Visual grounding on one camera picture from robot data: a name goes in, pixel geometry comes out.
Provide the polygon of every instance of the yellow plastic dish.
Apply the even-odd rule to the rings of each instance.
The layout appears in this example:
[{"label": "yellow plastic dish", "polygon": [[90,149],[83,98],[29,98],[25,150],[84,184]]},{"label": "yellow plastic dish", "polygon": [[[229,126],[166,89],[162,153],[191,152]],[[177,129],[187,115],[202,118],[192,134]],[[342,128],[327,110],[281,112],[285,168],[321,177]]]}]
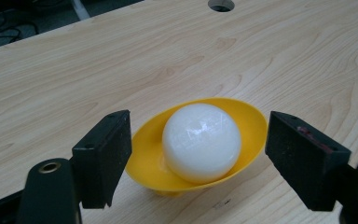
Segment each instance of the yellow plastic dish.
[{"label": "yellow plastic dish", "polygon": [[[162,132],[165,123],[179,108],[196,103],[215,105],[223,109],[234,119],[241,132],[242,148],[237,162],[223,177],[208,184],[185,181],[170,170],[163,156]],[[185,191],[209,188],[236,175],[258,156],[266,138],[266,119],[252,105],[217,97],[190,101],[157,114],[139,129],[132,138],[132,154],[126,171],[133,180],[158,194],[177,196]]]}]

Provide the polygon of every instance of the wood grain surface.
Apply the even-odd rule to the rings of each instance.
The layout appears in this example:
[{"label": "wood grain surface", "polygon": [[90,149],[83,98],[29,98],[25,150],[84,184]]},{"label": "wood grain surface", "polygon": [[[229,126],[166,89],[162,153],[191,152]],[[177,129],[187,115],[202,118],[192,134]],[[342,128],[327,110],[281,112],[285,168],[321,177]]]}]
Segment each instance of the wood grain surface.
[{"label": "wood grain surface", "polygon": [[[146,0],[0,48],[0,198],[129,109],[132,133],[185,101],[225,96],[298,116],[358,163],[358,0]],[[262,153],[216,187],[160,197],[124,174],[84,223],[338,223],[313,213]]]}]

